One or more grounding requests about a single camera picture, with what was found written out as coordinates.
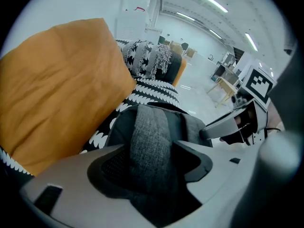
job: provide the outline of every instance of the white ceiling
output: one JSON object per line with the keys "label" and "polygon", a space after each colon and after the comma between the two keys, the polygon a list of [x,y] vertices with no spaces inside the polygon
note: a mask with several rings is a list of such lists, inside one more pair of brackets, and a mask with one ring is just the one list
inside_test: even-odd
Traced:
{"label": "white ceiling", "polygon": [[[174,16],[181,12],[199,20],[203,23],[202,29],[208,33],[209,29],[215,31],[224,44],[246,51],[281,72],[289,56],[283,51],[285,26],[275,4],[271,0],[215,1],[228,13],[207,0],[163,0],[161,12]],[[251,35],[258,52],[252,48],[245,33]]]}

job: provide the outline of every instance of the white floor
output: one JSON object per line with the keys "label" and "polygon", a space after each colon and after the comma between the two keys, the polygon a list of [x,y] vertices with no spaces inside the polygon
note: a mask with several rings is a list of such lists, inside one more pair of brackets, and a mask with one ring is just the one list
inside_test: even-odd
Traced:
{"label": "white floor", "polygon": [[[227,100],[224,104],[216,107],[218,102],[226,95],[221,87],[218,86],[207,94],[215,85],[216,83],[210,79],[210,75],[204,72],[203,65],[187,63],[176,87],[180,94],[180,108],[201,119],[206,125],[231,111],[233,108],[231,100]],[[243,151],[245,147],[238,143],[228,145],[225,142],[220,142],[219,139],[214,139],[212,142],[214,147],[234,151]]]}

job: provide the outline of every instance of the black cable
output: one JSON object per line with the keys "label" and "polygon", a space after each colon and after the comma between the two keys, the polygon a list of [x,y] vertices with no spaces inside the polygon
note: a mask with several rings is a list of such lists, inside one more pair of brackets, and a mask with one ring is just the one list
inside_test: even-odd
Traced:
{"label": "black cable", "polygon": [[281,129],[276,128],[276,127],[269,127],[269,128],[265,128],[265,130],[269,131],[269,130],[277,130],[277,131],[281,131]]}

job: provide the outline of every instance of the black slot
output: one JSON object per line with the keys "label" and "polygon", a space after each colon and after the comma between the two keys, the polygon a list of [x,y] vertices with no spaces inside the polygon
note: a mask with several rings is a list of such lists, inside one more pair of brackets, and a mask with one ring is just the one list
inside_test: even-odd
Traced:
{"label": "black slot", "polygon": [[232,159],[230,160],[230,162],[235,163],[235,164],[238,164],[239,161],[240,161],[239,158],[232,158]]}
{"label": "black slot", "polygon": [[43,193],[38,197],[35,206],[47,215],[50,215],[56,201],[58,200],[62,188],[55,186],[48,186]]}
{"label": "black slot", "polygon": [[179,141],[172,144],[172,160],[177,172],[184,175],[186,182],[195,182],[206,176],[212,169],[211,158]]}

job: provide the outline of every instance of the fluorescent light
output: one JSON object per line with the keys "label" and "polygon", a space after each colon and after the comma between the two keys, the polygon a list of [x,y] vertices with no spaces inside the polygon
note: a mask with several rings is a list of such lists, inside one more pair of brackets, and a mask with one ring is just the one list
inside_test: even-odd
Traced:
{"label": "fluorescent light", "polygon": [[219,9],[221,9],[223,12],[227,13],[228,10],[225,9],[222,5],[220,5],[218,2],[215,2],[214,0],[208,0],[209,2],[213,3],[215,6],[217,6]]}
{"label": "fluorescent light", "polygon": [[215,34],[218,38],[223,39],[222,37],[220,37],[217,33],[215,33],[213,30],[209,29],[213,34]]}
{"label": "fluorescent light", "polygon": [[181,16],[184,16],[185,18],[188,18],[188,19],[190,19],[190,20],[192,20],[192,21],[195,20],[195,19],[193,19],[193,18],[191,18],[191,17],[189,17],[189,16],[187,16],[187,15],[184,15],[184,14],[182,14],[182,13],[179,13],[179,12],[177,12],[177,14],[178,14],[178,15],[181,15]]}
{"label": "fluorescent light", "polygon": [[253,42],[252,38],[250,37],[250,35],[248,33],[245,33],[245,35],[247,36],[248,40],[250,41],[253,49],[257,51],[257,47],[256,47],[255,43]]}
{"label": "fluorescent light", "polygon": [[186,88],[189,88],[189,89],[191,89],[190,87],[188,87],[188,86],[185,86],[185,85],[181,85],[181,86],[183,86],[183,87],[186,87]]}
{"label": "fluorescent light", "polygon": [[[185,87],[183,87],[183,86],[181,86],[181,88],[183,88],[183,89],[188,89],[188,88],[185,88]],[[188,89],[188,90],[190,90],[190,89]]]}

